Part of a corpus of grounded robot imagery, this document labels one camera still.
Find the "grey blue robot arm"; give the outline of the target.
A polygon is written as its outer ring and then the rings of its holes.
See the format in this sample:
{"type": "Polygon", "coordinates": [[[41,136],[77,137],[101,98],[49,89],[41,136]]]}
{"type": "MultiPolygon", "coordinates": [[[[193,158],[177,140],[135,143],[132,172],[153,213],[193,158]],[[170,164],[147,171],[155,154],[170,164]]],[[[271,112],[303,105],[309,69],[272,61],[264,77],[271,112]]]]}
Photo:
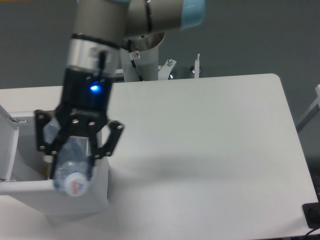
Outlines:
{"type": "Polygon", "coordinates": [[[107,109],[122,40],[197,26],[205,14],[203,0],[79,2],[60,102],[53,111],[34,112],[37,149],[52,157],[50,179],[57,178],[62,149],[71,137],[89,141],[89,177],[97,160],[113,154],[124,126],[109,120],[107,109]]]}

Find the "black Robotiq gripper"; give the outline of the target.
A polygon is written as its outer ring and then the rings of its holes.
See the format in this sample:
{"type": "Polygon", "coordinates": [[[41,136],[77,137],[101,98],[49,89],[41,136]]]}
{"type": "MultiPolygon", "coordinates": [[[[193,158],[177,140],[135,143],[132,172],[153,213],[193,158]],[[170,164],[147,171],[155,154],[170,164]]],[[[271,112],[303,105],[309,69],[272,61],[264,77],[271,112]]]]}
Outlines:
{"type": "Polygon", "coordinates": [[[67,68],[60,103],[55,111],[34,111],[37,150],[51,158],[49,179],[55,176],[58,153],[69,136],[88,138],[87,175],[93,174],[96,160],[113,155],[125,126],[117,120],[108,122],[112,85],[113,80],[106,76],[67,68]],[[98,147],[97,133],[105,125],[109,128],[109,135],[98,147]]]}

